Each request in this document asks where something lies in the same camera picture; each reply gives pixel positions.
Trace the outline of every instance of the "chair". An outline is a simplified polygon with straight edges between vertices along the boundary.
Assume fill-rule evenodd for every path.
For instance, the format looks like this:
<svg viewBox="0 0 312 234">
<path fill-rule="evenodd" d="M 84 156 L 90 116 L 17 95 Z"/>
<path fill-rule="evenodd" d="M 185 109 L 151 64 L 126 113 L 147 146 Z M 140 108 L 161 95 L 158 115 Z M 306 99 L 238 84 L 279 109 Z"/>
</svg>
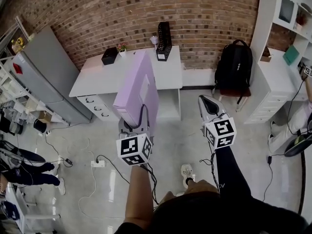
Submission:
<svg viewBox="0 0 312 234">
<path fill-rule="evenodd" d="M 222 97 L 224 96 L 227 96 L 227 97 L 238 97 L 240 98 L 242 95 L 242 92 L 241 90 L 235 90 L 235 89 L 220 89 L 220 96 L 219 96 L 219 101 L 222 100 Z M 245 105 L 246 101 L 248 100 L 248 98 L 251 96 L 251 92 L 250 92 L 250 89 L 248 88 L 244 94 L 243 94 L 243 101 L 238 104 L 238 101 L 237 101 L 237 107 L 236 107 L 236 112 L 239 112 L 242 107 Z"/>
</svg>

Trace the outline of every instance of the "refrigerator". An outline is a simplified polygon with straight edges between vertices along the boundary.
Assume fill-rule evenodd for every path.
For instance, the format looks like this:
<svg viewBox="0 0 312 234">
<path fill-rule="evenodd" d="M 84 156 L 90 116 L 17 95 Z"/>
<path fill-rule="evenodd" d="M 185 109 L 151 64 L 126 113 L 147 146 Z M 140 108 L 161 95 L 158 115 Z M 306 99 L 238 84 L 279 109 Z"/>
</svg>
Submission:
<svg viewBox="0 0 312 234">
<path fill-rule="evenodd" d="M 21 74 L 16 71 L 17 64 Z M 69 123 L 88 123 L 92 112 L 69 93 L 79 70 L 49 26 L 44 27 L 12 60 L 16 79 Z"/>
</svg>

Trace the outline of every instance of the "green book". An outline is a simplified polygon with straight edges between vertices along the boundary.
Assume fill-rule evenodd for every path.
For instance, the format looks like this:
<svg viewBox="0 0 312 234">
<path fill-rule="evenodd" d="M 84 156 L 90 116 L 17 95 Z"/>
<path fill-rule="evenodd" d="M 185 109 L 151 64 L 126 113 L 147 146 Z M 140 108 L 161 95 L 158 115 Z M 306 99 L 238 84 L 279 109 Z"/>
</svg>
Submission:
<svg viewBox="0 0 312 234">
<path fill-rule="evenodd" d="M 285 52 L 285 54 L 283 55 L 283 58 L 285 62 L 290 66 L 294 62 L 294 60 L 296 60 L 298 55 L 299 55 L 298 50 L 292 45 Z"/>
</svg>

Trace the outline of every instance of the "black bag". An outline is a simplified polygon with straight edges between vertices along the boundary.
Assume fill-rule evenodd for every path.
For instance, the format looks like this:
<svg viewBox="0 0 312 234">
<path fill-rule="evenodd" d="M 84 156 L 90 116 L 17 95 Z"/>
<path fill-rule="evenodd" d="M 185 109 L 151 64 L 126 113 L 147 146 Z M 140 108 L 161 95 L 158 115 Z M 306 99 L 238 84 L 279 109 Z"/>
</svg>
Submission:
<svg viewBox="0 0 312 234">
<path fill-rule="evenodd" d="M 252 51 L 244 41 L 238 39 L 226 45 L 214 75 L 215 88 L 240 90 L 241 97 L 237 102 L 239 104 L 250 86 L 252 65 Z"/>
</svg>

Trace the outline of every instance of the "power strip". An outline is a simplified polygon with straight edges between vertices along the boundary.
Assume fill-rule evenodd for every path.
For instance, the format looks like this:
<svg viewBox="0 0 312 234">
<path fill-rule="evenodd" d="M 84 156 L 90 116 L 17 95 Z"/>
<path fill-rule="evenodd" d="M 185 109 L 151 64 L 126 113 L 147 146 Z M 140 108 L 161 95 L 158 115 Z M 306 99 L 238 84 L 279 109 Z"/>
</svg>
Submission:
<svg viewBox="0 0 312 234">
<path fill-rule="evenodd" d="M 92 160 L 91 167 L 105 167 L 105 161 L 99 160 L 98 163 L 96 163 L 94 160 Z"/>
</svg>

